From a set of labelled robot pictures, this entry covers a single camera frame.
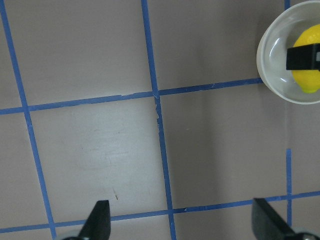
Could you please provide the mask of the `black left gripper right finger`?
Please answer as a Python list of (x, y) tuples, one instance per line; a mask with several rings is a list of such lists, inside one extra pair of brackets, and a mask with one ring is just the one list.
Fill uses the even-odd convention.
[(252, 200), (251, 227), (257, 240), (295, 240), (297, 237), (264, 198)]

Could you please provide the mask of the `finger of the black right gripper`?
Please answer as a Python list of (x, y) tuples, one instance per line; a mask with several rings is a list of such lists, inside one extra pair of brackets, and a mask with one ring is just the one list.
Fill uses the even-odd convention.
[(286, 70), (320, 70), (320, 44), (288, 48), (286, 51)]

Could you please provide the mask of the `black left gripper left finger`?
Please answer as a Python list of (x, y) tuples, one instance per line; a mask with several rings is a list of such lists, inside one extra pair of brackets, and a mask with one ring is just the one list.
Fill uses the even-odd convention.
[(108, 200), (96, 202), (77, 238), (80, 240), (108, 240), (111, 235), (111, 214)]

